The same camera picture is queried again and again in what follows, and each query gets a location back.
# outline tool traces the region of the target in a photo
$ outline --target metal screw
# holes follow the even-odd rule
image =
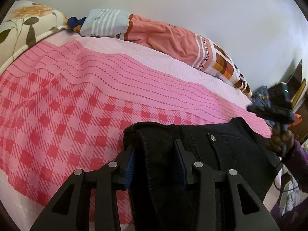
[[[79,175],[81,175],[82,174],[82,169],[81,168],[78,168],[78,169],[76,169],[75,171],[74,171],[74,175],[76,175],[76,176],[79,176]]]
[[[108,166],[109,167],[116,167],[118,164],[117,164],[117,162],[115,162],[115,161],[111,161],[111,162],[109,162],[109,164],[108,164]]]
[[[232,176],[236,176],[238,174],[238,172],[235,169],[230,169],[229,174],[232,175]]]
[[[202,163],[201,161],[196,161],[196,162],[194,163],[194,166],[195,166],[195,167],[203,167],[203,163]]]

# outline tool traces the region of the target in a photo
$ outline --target hand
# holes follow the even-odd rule
[[[294,146],[293,133],[290,130],[287,130],[287,131],[284,131],[282,135],[280,135],[276,127],[273,127],[272,136],[266,148],[278,154],[281,152],[281,146],[284,143],[286,144],[286,147],[287,147],[287,150],[286,150],[286,154],[287,154],[290,151],[290,149]]]

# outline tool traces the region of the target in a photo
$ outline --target pillowcase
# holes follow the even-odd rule
[[[0,25],[0,75],[29,47],[65,28],[62,12],[31,1],[14,2]]]

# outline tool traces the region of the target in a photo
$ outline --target purple sweater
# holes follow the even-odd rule
[[[299,188],[308,193],[308,154],[298,141],[295,140],[294,147],[282,162],[298,182]],[[276,204],[271,214],[281,231],[308,230],[308,198],[283,216],[279,216],[279,207]]]

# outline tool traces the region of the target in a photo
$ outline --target yellow flower print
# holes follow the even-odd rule
[[[18,8],[11,12],[10,19],[20,19],[26,17],[43,17],[51,14],[53,8],[43,5],[30,5]]]

